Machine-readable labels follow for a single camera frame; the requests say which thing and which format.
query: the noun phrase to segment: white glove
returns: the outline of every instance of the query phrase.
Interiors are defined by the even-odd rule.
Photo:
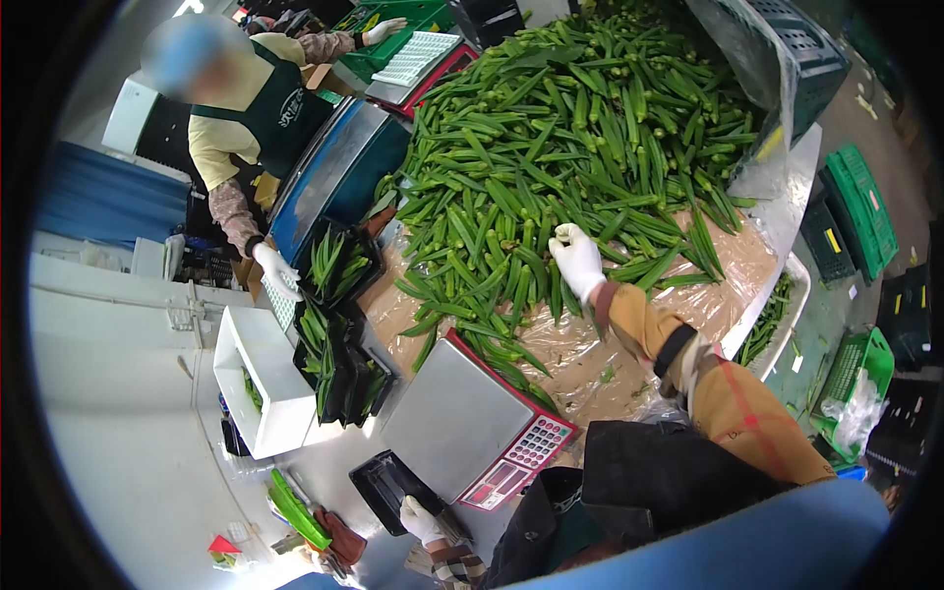
[[[606,282],[599,249],[577,224],[561,224],[554,233],[555,237],[548,240],[550,255],[557,261],[567,286],[586,305],[597,285]]]
[[[282,255],[269,247],[265,242],[259,242],[252,248],[252,258],[259,263],[262,271],[269,279],[269,283],[276,288],[279,295],[291,301],[301,301],[301,293],[293,291],[285,283],[282,275],[286,275],[294,280],[299,280],[298,271],[289,266],[289,263],[282,258]]]
[[[436,517],[423,508],[419,500],[413,496],[403,498],[403,503],[400,505],[400,523],[403,524],[404,529],[419,539],[423,547],[433,541],[446,538],[442,529],[439,528],[439,523],[436,522]]]
[[[402,16],[395,19],[390,19],[389,21],[384,21],[382,23],[377,23],[377,26],[367,31],[367,38],[363,40],[364,44],[376,45],[394,33],[403,30],[403,27],[406,25],[407,20]]]

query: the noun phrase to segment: apron logo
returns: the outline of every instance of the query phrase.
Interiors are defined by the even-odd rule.
[[[285,102],[282,103],[282,108],[278,112],[278,124],[280,126],[287,127],[298,118],[298,113],[301,112],[302,92],[300,88],[295,89],[285,98]]]

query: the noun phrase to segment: green apron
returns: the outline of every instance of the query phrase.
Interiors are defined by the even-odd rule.
[[[285,177],[333,106],[302,85],[298,65],[280,59],[257,42],[256,55],[275,67],[245,111],[194,105],[190,113],[243,124],[259,142],[259,163],[276,178]]]

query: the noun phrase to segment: brown sleeve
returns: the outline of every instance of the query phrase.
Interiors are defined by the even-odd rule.
[[[251,258],[252,253],[246,251],[246,245],[253,238],[261,238],[262,234],[235,178],[210,191],[210,215],[220,224],[229,243],[236,246],[240,255]]]
[[[306,63],[325,63],[338,56],[350,53],[362,43],[354,42],[354,35],[338,31],[336,33],[311,33],[298,38],[305,52]]]
[[[597,297],[597,321],[613,325],[626,348],[653,360],[681,317],[650,305],[632,285],[607,283]],[[835,477],[800,425],[770,390],[743,366],[720,356],[720,346],[696,335],[666,377],[688,395],[695,428],[735,457],[780,481],[804,484]]]
[[[748,369],[714,352],[699,362],[692,422],[706,438],[780,481],[835,477],[780,400]]]

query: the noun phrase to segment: blue machine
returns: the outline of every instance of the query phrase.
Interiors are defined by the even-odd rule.
[[[270,233],[292,266],[307,256],[316,222],[361,222],[374,188],[406,155],[410,133],[389,112],[345,98],[322,125],[282,188],[269,217]]]

